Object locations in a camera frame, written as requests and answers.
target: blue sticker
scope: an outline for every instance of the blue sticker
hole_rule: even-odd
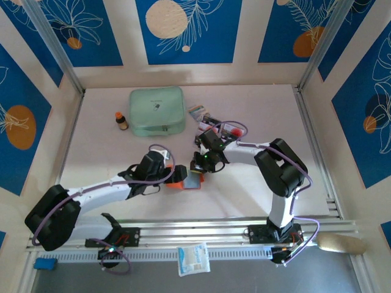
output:
[[[242,0],[136,0],[148,64],[232,63]]]
[[[386,237],[386,240],[391,248],[391,221],[381,224],[381,229]]]
[[[332,100],[368,188],[391,175],[391,23]]]
[[[354,5],[361,10],[361,6],[369,5],[365,4],[368,1],[371,0],[356,0]],[[258,62],[307,62],[337,3],[336,0],[276,0]],[[351,9],[346,22],[353,20],[354,12]]]
[[[0,45],[0,187],[20,195],[50,110]]]
[[[2,246],[2,243],[4,242],[4,238],[5,238],[5,232],[0,231],[0,248]]]
[[[123,65],[103,0],[38,3],[74,67]],[[11,0],[1,0],[0,5],[38,59],[46,56],[48,50],[22,6]]]
[[[375,0],[354,1],[350,12],[346,16],[345,21],[342,23],[341,28],[338,30],[330,48],[327,50],[326,55],[323,57],[323,60],[318,67],[324,81],[374,3]]]

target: orange object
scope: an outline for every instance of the orange object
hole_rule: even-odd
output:
[[[205,180],[203,178],[203,174],[200,175],[200,182],[203,183]],[[170,188],[176,188],[176,189],[182,189],[182,190],[185,190],[183,188],[183,181],[181,182],[177,182],[177,183],[167,183],[166,184],[167,187],[170,187]]]
[[[118,123],[118,127],[121,130],[127,130],[129,128],[129,124],[126,122],[126,119],[121,112],[115,113],[115,121]]]
[[[311,31],[303,32],[294,42],[293,54],[302,58],[310,57],[323,31],[324,27],[317,26]]]

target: white packet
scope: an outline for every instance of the white packet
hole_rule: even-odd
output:
[[[178,273],[180,277],[210,272],[206,243],[178,247]]]
[[[200,122],[204,116],[210,116],[209,111],[203,105],[188,107],[188,112],[197,122]]]

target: white wall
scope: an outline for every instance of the white wall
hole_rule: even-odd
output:
[[[54,183],[64,152],[61,146],[67,142],[79,98],[65,77],[57,88],[1,9],[0,27],[1,45],[52,105],[21,196],[0,188],[0,231],[7,233],[0,251],[0,292],[14,292],[23,271],[24,250],[30,235],[24,218]]]
[[[391,178],[365,189],[331,100],[391,20],[391,2],[376,0],[325,83],[315,73],[304,98],[347,219],[356,220],[379,292],[390,292],[391,251],[380,224],[391,220]]]
[[[104,0],[123,67],[84,67],[76,68],[75,71],[87,89],[199,84],[297,84],[307,63],[257,63],[273,2],[243,0],[232,64],[150,66],[136,2]]]

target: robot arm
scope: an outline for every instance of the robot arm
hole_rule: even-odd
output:
[[[192,170],[216,173],[226,164],[254,165],[260,169],[272,190],[272,208],[266,225],[249,226],[250,243],[289,243],[292,240],[296,246],[302,243],[301,238],[298,241],[292,239],[293,234],[301,231],[300,225],[293,223],[292,211],[294,196],[304,182],[303,173],[308,173],[308,170],[284,140],[262,144],[224,142],[210,129],[199,135],[198,141],[200,152],[194,153]],[[281,263],[292,256],[291,252],[280,254],[273,261]]]
[[[95,208],[114,201],[128,200],[136,195],[144,194],[148,186],[160,186],[157,182],[175,183],[187,177],[186,167],[175,166],[173,173],[166,167],[168,151],[150,150],[140,164],[132,165],[110,180],[82,188],[66,190],[55,185],[44,194],[25,219],[25,224],[35,233],[42,225],[45,217],[62,201],[62,204],[44,223],[37,239],[46,251],[62,246],[66,241],[77,239],[104,239],[117,246],[133,246],[137,229],[122,228],[109,214],[100,217],[83,216]],[[96,243],[86,241],[87,247],[100,247]]]

